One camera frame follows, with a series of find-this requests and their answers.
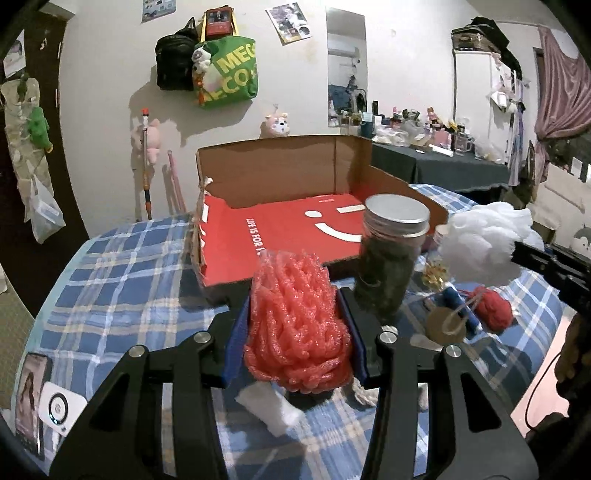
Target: bed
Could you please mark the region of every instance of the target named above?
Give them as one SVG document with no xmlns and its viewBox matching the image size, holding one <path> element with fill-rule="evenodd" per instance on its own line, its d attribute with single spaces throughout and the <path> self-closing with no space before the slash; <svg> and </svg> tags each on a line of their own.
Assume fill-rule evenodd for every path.
<svg viewBox="0 0 591 480">
<path fill-rule="evenodd" d="M 450 212 L 474 205 L 439 187 L 413 188 Z M 24 354 L 48 355 L 54 362 L 51 381 L 90 398 L 133 345 L 166 348 L 207 328 L 226 308 L 208 308 L 203 300 L 189 258 L 189 228 L 189 215 L 176 216 L 122 226 L 87 242 L 41 309 Z M 337 285 L 352 286 L 353 280 Z M 411 283 L 397 314 L 404 336 L 423 331 L 426 311 L 415 301 L 418 290 Z M 516 321 L 499 336 L 479 330 L 466 340 L 466 351 L 512 410 L 542 364 L 563 307 L 557 291 L 528 270 L 499 292 L 518 312 Z M 228 389 L 212 390 L 230 478 L 359 477 L 375 409 L 359 405 L 348 389 L 337 389 L 330 401 L 307 410 L 303 422 L 275 438 L 235 401 L 253 381 L 243 368 Z M 163 405 L 163 455 L 166 472 L 173 474 L 170 390 L 165 390 Z M 415 475 L 426 468 L 428 412 L 420 414 L 417 428 Z M 54 457 L 48 429 L 44 438 L 46 461 L 41 466 L 48 471 Z"/>
</svg>

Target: purple curtain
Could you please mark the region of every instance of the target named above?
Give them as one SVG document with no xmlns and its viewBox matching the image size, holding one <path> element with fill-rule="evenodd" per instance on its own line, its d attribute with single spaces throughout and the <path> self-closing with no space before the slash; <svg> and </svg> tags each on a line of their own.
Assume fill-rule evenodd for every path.
<svg viewBox="0 0 591 480">
<path fill-rule="evenodd" d="M 581 55 L 565 55 L 547 27 L 540 27 L 544 50 L 544 90 L 535 123 L 536 183 L 544 181 L 550 161 L 544 141 L 579 135 L 591 126 L 591 70 Z"/>
</svg>

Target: white electronic device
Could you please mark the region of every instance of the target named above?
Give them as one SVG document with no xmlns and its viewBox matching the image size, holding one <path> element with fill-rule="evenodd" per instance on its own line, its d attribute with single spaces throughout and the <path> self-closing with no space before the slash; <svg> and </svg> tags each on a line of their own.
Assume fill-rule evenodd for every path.
<svg viewBox="0 0 591 480">
<path fill-rule="evenodd" d="M 39 418 L 45 425 L 65 437 L 86 404 L 87 401 L 82 395 L 45 382 L 39 400 Z"/>
</svg>

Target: silver jar lid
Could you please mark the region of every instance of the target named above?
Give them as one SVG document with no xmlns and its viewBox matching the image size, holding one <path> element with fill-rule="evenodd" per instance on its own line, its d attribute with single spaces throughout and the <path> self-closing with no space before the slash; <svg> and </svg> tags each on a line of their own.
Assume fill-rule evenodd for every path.
<svg viewBox="0 0 591 480">
<path fill-rule="evenodd" d="M 370 227 L 391 235 L 412 238 L 429 231 L 429 208 L 403 195 L 381 193 L 365 200 Z"/>
</svg>

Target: dark green tablecloth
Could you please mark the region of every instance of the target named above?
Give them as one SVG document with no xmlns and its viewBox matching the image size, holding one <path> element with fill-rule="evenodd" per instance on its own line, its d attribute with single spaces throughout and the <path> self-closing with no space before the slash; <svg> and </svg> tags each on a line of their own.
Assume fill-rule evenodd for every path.
<svg viewBox="0 0 591 480">
<path fill-rule="evenodd" d="M 419 153 L 413 147 L 374 143 L 372 165 L 408 183 L 428 183 L 453 192 L 506 187 L 509 182 L 505 165 L 480 160 L 471 153 L 448 157 L 431 149 Z"/>
</svg>

